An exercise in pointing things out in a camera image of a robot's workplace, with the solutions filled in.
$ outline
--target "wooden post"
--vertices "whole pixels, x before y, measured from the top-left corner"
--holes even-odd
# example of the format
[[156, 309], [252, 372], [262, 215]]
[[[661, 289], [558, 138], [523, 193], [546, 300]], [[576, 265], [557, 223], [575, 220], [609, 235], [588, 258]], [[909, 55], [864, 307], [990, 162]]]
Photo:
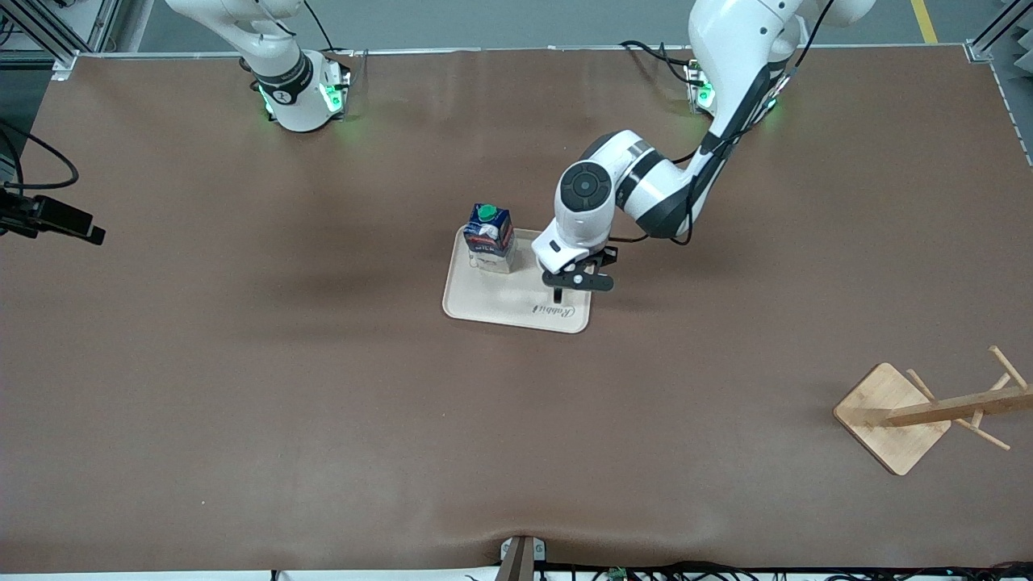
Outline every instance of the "wooden post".
[[[914, 369], [908, 369], [907, 370], [907, 374], [908, 374], [909, 377], [911, 377], [911, 381], [915, 385], [915, 387], [918, 388], [918, 391], [921, 392], [921, 395], [926, 396], [926, 399], [928, 399], [930, 401], [930, 403], [936, 403], [936, 396], [934, 396], [933, 395], [933, 391], [930, 390], [928, 386], [926, 386], [926, 381], [921, 380], [921, 377], [918, 376], [918, 373], [915, 372]], [[993, 391], [996, 391], [996, 390], [999, 390], [999, 389], [1003, 388], [1004, 386], [1007, 385], [1007, 383], [1008, 383], [1009, 379], [1011, 379], [1011, 375], [1008, 375], [1007, 373], [1005, 373], [1001, 377], [1001, 379], [999, 379], [996, 384], [994, 384], [994, 387], [990, 388], [990, 391], [993, 392]], [[984, 439], [984, 440], [993, 444], [994, 446], [1000, 448], [1001, 450], [1004, 450], [1005, 452], [1011, 450], [1011, 447], [1008, 446], [1007, 444], [1004, 444], [1003, 441], [1001, 441], [1001, 440], [997, 439], [996, 437], [990, 435], [984, 430], [979, 429], [979, 421], [980, 420], [982, 420], [982, 409], [979, 409], [978, 411], [976, 411], [975, 414], [972, 415], [972, 423], [969, 423], [969, 422], [966, 422], [965, 420], [960, 420], [960, 419], [959, 420], [954, 420], [954, 423], [958, 424], [959, 426], [965, 428], [966, 430], [970, 430], [975, 435], [977, 435], [977, 436], [981, 437], [982, 439]]]
[[[1005, 373], [988, 392], [937, 400], [912, 369], [911, 380], [893, 365], [877, 365], [836, 406], [833, 414], [895, 475], [906, 475], [951, 424], [1010, 450], [980, 428], [984, 416], [1033, 409], [1033, 390], [996, 346], [990, 351]], [[1008, 387], [1014, 381], [1016, 385]]]
[[509, 541], [506, 557], [502, 567], [495, 574], [495, 581], [533, 581], [534, 580], [534, 539], [531, 537], [513, 537]]
[[1030, 408], [1033, 408], [1033, 391], [1016, 386], [995, 392], [941, 399], [934, 403], [899, 407], [886, 416], [886, 424], [914, 426], [967, 418], [978, 409], [982, 409], [985, 416], [993, 416]]

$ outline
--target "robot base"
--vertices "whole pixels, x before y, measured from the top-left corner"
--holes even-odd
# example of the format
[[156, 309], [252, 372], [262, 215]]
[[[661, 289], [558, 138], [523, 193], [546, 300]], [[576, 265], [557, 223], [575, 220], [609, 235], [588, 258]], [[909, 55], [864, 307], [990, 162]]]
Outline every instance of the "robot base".
[[689, 93], [689, 108], [692, 113], [699, 115], [706, 113], [714, 117], [714, 87], [707, 80], [707, 74], [699, 68], [698, 63], [692, 60], [687, 66], [682, 67], [685, 78], [690, 81], [698, 81], [702, 87], [686, 85]]
[[303, 53], [312, 61], [313, 78], [298, 96], [298, 102], [280, 104], [263, 91], [259, 92], [265, 101], [270, 121], [300, 133], [314, 131], [331, 120], [344, 119], [351, 86], [351, 71], [342, 69], [341, 63], [315, 51]]
[[559, 303], [541, 282], [542, 269], [531, 249], [538, 232], [513, 232], [513, 270], [500, 274], [474, 265], [463, 239], [456, 233], [451, 264], [441, 307], [452, 318], [526, 327], [557, 333], [580, 333], [588, 327], [592, 294], [564, 289]]

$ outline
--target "metal frame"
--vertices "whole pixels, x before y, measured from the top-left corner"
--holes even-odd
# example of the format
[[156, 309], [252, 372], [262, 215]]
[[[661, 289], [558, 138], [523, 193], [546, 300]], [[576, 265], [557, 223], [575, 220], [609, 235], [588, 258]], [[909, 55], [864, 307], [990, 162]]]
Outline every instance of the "metal frame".
[[502, 564], [495, 581], [534, 581], [534, 561], [544, 560], [545, 543], [541, 539], [512, 537], [502, 544]]
[[[940, 42], [938, 44], [913, 44], [913, 43], [897, 43], [897, 44], [815, 44], [815, 48], [819, 49], [884, 49], [884, 48], [899, 48], [906, 47], [909, 49], [942, 49], [943, 47], [962, 47], [964, 42]], [[652, 49], [659, 49], [659, 45], [652, 45]], [[668, 51], [682, 51], [689, 50], [691, 47], [688, 44], [664, 44]], [[585, 44], [585, 45], [556, 45], [551, 44], [547, 47], [539, 48], [520, 48], [520, 49], [481, 49], [479, 47], [460, 47], [455, 49], [373, 49], [373, 50], [342, 50], [334, 51], [333, 54], [341, 55], [344, 57], [359, 57], [359, 56], [389, 56], [389, 55], [437, 55], [444, 53], [480, 53], [480, 52], [493, 52], [493, 51], [626, 51], [624, 47], [612, 45], [612, 44]], [[637, 52], [639, 49], [632, 49], [632, 52]], [[241, 57], [240, 53], [233, 51], [212, 51], [205, 53], [97, 53], [90, 55], [93, 58], [100, 59], [117, 59], [117, 60], [133, 60], [133, 61], [147, 61], [147, 60], [204, 60], [204, 59], [238, 59]]]
[[39, 47], [39, 51], [12, 51], [0, 57], [4, 65], [54, 62], [55, 79], [67, 78], [80, 54], [98, 53], [111, 35], [111, 24], [122, 0], [101, 0], [88, 38], [40, 0], [0, 0], [0, 10]]
[[1026, 12], [1033, 8], [1033, 0], [1011, 0], [1001, 11], [990, 21], [987, 28], [975, 38], [965, 41], [965, 54], [970, 62], [985, 63], [993, 60], [990, 54], [991, 47], [997, 39], [1011, 29]]

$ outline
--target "brown table surface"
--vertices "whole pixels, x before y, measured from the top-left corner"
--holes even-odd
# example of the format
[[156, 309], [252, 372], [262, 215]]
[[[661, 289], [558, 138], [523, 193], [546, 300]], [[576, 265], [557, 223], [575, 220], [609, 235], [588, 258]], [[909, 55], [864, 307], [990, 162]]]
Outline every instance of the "brown table surface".
[[442, 313], [472, 203], [542, 227], [597, 135], [695, 147], [636, 62], [373, 57], [351, 120], [291, 134], [233, 60], [81, 60], [35, 131], [109, 234], [0, 244], [0, 569], [477, 565], [513, 533], [600, 564], [1033, 556], [1033, 418], [899, 478], [832, 415], [882, 361], [941, 397], [993, 384], [993, 343], [1033, 374], [1033, 176], [959, 47], [813, 51], [692, 245], [626, 247], [583, 334]]

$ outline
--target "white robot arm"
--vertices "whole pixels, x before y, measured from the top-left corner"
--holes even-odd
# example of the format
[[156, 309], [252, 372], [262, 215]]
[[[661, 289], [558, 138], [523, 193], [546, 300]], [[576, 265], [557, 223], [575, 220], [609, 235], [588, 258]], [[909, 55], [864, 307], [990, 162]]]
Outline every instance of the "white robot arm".
[[284, 128], [312, 131], [341, 115], [350, 73], [315, 51], [302, 51], [280, 23], [303, 0], [165, 0], [222, 36], [258, 81], [265, 109]]
[[[822, 22], [848, 26], [875, 0], [829, 3]], [[650, 237], [691, 234], [735, 144], [766, 112], [785, 74], [800, 39], [795, 14], [817, 17], [825, 7], [824, 0], [697, 0], [689, 16], [689, 41], [714, 89], [710, 129], [685, 170], [629, 130], [592, 144], [560, 178], [556, 219], [533, 243], [545, 283], [589, 290], [613, 286], [598, 268], [587, 274], [577, 267], [606, 248], [615, 208]]]

